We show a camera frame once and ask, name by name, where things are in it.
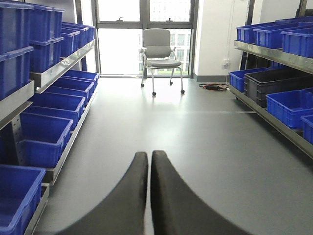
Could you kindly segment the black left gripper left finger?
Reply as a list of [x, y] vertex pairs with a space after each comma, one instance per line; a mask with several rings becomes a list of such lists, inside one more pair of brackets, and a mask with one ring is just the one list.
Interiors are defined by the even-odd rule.
[[143, 235], [147, 195], [148, 157], [136, 152], [114, 189], [81, 219], [59, 235]]

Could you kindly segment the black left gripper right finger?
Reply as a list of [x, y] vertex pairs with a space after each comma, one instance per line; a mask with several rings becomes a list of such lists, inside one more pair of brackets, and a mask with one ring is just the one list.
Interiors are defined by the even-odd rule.
[[246, 235], [202, 201], [163, 150], [152, 153], [150, 201], [156, 235]]

